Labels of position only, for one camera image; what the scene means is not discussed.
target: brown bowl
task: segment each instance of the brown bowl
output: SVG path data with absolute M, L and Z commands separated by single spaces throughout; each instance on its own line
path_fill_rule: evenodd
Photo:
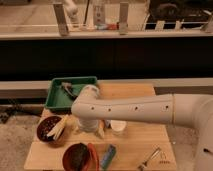
M 65 171 L 82 170 L 88 166 L 90 153 L 86 145 L 79 143 L 71 145 L 64 153 L 62 162 Z
M 52 128 L 61 120 L 59 116 L 50 116 L 38 125 L 37 127 L 37 137 L 43 142 L 54 141 L 53 136 L 47 137 L 47 134 L 52 130 Z

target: black cable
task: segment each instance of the black cable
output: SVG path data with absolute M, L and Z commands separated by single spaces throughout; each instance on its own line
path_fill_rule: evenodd
M 85 15 L 84 15 L 84 23 L 83 23 L 84 25 L 86 25 L 86 22 L 87 22 L 87 15 L 88 15 L 89 4 L 90 4 L 90 0 L 87 0 L 87 6 L 86 6 Z

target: wooden table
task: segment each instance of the wooden table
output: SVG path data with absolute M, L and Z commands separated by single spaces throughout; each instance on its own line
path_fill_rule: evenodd
M 102 83 L 99 84 L 101 97 L 104 99 L 140 97 L 155 95 L 150 84 L 141 83 Z M 53 115 L 44 109 L 42 118 Z M 95 145 L 100 159 L 102 159 L 109 144 L 116 147 L 116 155 L 108 170 L 137 170 L 138 165 L 157 148 L 162 152 L 150 161 L 146 170 L 175 171 L 176 162 L 164 125 L 147 124 L 142 122 L 128 122 L 122 136 L 114 135 L 111 129 L 105 132 L 105 138 L 100 139 L 92 133 L 75 134 L 76 118 L 70 116 L 67 127 L 57 142 L 43 143 L 34 137 L 25 170 L 63 170 L 62 157 L 66 149 L 72 144 L 91 142 Z

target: blue object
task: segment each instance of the blue object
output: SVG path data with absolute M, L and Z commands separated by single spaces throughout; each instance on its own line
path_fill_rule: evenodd
M 107 152 L 104 154 L 103 159 L 100 162 L 101 168 L 103 170 L 106 170 L 108 168 L 115 154 L 116 148 L 113 145 L 110 145 Z

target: paper cup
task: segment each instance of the paper cup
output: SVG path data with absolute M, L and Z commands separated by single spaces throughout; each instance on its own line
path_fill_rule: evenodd
M 126 121 L 111 120 L 110 124 L 111 124 L 111 128 L 113 130 L 113 133 L 115 135 L 123 135 L 123 132 L 126 128 L 127 122 Z

